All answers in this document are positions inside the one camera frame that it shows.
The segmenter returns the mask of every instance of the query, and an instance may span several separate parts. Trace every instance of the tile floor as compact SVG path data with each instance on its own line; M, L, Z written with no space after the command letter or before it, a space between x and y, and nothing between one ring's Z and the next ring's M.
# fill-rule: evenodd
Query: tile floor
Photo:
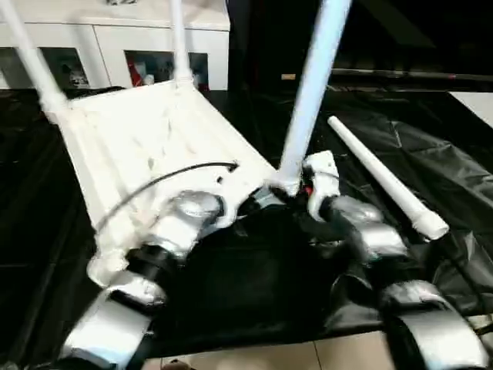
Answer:
M164 358L163 364L175 358ZM196 370L392 370L380 332L297 345L241 348L177 357ZM160 359L144 370L159 370Z

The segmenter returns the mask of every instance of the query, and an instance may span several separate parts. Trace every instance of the white pvc pipe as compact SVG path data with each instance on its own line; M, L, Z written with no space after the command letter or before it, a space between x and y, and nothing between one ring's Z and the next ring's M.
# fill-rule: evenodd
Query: white pvc pipe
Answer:
M186 48L185 25L183 23L181 0L171 0L171 19L173 23L173 55L175 60L173 78L177 82L193 83L193 75L190 70L188 50Z
M448 225L426 206L335 116L329 118L330 127L346 143L378 183L392 197L411 220L413 228L435 240L448 232Z
M273 183L294 195L320 104L337 54L351 0L323 0L304 66L280 169Z
M67 99L50 73L41 50L33 45L14 5L10 0L0 0L0 7L5 22L17 42L17 50L22 64L38 90L43 109L49 112L58 112L65 108Z

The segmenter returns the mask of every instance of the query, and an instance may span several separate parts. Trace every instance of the black cable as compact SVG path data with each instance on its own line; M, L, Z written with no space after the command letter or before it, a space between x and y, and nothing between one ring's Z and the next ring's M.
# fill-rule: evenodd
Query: black cable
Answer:
M171 177L176 175L180 175L181 173L185 173L191 170L196 170L204 167L227 167L231 172L238 167L237 163L228 163L228 162L208 162L208 163L200 163L194 164L193 166L188 166L182 168L181 170L177 170L171 173L167 173L165 175L159 176L155 179L150 180L148 183L143 184L141 187L138 187L132 193L123 198L117 205L115 205L110 212L108 212L96 225L96 235L101 232L101 230L108 224L108 222L128 203L132 201L133 198L137 197L144 191L148 190L150 187L153 187L160 183L161 181L168 180Z

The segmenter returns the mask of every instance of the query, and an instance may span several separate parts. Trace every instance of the cabinet door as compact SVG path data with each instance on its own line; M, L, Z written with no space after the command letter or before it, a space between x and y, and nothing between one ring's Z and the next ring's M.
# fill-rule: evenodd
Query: cabinet door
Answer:
M132 87L173 77L171 29L95 26L109 80ZM227 89L228 32L186 30L190 68L196 86Z
M63 89L110 86L106 68L91 25L25 25L34 44L42 50L56 82ZM0 25L0 87L23 89L32 82L15 50L16 42L6 24Z

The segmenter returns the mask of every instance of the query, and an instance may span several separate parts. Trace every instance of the black plastic sheet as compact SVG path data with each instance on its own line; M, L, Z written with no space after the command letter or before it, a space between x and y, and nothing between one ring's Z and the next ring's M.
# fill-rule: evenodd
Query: black plastic sheet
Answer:
M261 154L279 163L292 96L207 97ZM424 243L331 132L330 114L436 210L451 233ZM41 364L56 356L98 292L86 277L92 228L61 135L39 112L34 92L2 92L0 117L0 362ZM310 152L334 152L343 193L381 208L428 278L472 315L481 313L478 302L440 250L447 248L493 307L492 142L493 130L445 93L335 92L326 96ZM203 240L153 325L149 355L378 329L364 274L347 248L324 242L325 231L303 212L271 207Z

